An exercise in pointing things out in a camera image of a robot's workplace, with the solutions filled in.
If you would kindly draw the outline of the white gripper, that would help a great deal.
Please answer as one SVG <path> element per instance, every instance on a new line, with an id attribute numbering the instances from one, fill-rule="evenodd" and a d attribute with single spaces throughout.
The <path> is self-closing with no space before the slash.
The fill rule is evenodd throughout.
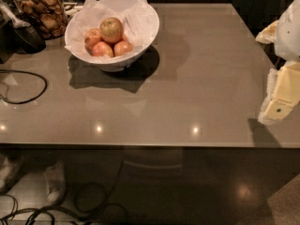
<path id="1" fill-rule="evenodd" d="M 287 62 L 280 70 L 271 68 L 266 98 L 258 121 L 270 126 L 284 120 L 300 102 L 300 0 L 293 0 L 278 21 L 266 26 L 255 39 L 275 45 L 275 53 Z"/>

